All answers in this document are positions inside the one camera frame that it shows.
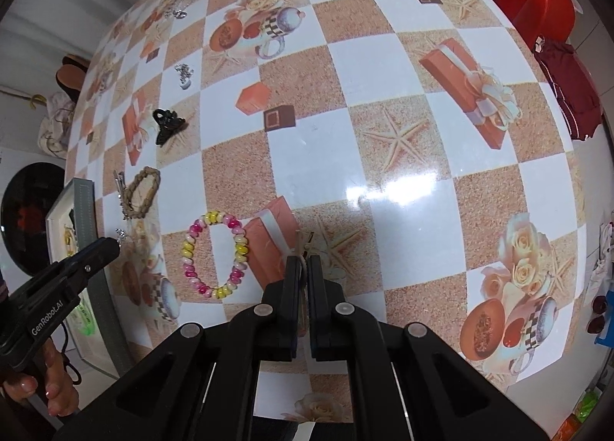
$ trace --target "sunglasses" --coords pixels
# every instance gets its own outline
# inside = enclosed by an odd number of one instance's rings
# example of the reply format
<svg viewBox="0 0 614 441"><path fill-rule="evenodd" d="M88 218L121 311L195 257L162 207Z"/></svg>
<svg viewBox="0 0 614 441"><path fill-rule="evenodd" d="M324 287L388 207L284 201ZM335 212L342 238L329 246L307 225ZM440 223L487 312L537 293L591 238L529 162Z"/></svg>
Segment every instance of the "sunglasses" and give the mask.
<svg viewBox="0 0 614 441"><path fill-rule="evenodd" d="M608 302L606 296L597 296L593 299L593 317L586 327L586 331L589 334L600 334L606 326L606 318L604 313L608 308Z"/></svg>

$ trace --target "red chair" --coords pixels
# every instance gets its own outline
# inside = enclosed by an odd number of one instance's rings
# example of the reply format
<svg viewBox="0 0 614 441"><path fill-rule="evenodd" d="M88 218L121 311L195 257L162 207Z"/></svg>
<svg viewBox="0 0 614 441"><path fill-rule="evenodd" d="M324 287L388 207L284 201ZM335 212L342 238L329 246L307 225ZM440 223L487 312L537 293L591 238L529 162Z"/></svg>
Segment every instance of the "red chair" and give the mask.
<svg viewBox="0 0 614 441"><path fill-rule="evenodd" d="M531 51L538 36L567 41L574 22L572 0L527 0L513 20Z"/></svg>

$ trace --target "black round object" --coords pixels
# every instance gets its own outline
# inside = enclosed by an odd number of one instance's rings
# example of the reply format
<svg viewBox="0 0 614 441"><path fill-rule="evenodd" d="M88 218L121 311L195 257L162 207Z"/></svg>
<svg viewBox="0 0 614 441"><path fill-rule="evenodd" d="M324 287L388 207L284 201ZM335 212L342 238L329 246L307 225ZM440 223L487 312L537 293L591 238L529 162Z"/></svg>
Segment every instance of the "black round object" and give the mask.
<svg viewBox="0 0 614 441"><path fill-rule="evenodd" d="M49 266L45 217L64 188L64 170L30 164L13 176L0 205L0 230L15 264L30 276Z"/></svg>

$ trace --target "cup handle print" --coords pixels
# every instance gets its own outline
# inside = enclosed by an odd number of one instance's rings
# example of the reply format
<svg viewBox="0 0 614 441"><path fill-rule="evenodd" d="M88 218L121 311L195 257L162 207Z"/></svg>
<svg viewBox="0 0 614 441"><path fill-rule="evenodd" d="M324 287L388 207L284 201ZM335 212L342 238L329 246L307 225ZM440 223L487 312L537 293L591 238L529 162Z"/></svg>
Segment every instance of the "cup handle print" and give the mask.
<svg viewBox="0 0 614 441"><path fill-rule="evenodd" d="M271 43L273 41L277 41L278 42L279 48L277 49L277 51L275 51L275 53L272 53L272 54L268 55L266 52L268 52L269 45L271 45ZM273 38L273 39L268 40L265 44L263 44L261 46L257 46L256 47L256 54L262 60L274 59L282 51L284 51L285 47L286 47L286 39L283 36L278 36L277 38Z"/></svg>
<svg viewBox="0 0 614 441"><path fill-rule="evenodd" d="M510 372L512 373L512 376L516 377L517 375L520 375L529 367L529 365L533 361L534 353L535 349L529 349L529 351L523 352L520 357L516 358L515 360L512 360L512 363L510 364ZM525 354L529 354L529 360L523 366L523 358Z"/></svg>

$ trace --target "brown bracelet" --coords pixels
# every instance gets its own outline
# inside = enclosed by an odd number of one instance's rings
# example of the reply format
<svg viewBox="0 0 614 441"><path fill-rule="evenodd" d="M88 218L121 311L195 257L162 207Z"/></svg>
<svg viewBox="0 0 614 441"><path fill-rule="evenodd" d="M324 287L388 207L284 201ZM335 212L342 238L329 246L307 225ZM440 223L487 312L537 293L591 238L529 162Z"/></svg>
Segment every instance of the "brown bracelet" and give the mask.
<svg viewBox="0 0 614 441"><path fill-rule="evenodd" d="M143 199L143 203L135 208L132 205L132 197L134 195L134 191L139 186L140 182L145 179L146 176L153 176L153 185L147 192L147 196ZM124 211L124 216L130 219L142 219L145 217L152 203L154 202L155 194L158 192L158 188L160 187L160 171L154 168L150 168L149 166L145 166L142 171L139 172L134 177L134 181L124 188L124 193L122 194L122 209Z"/></svg>

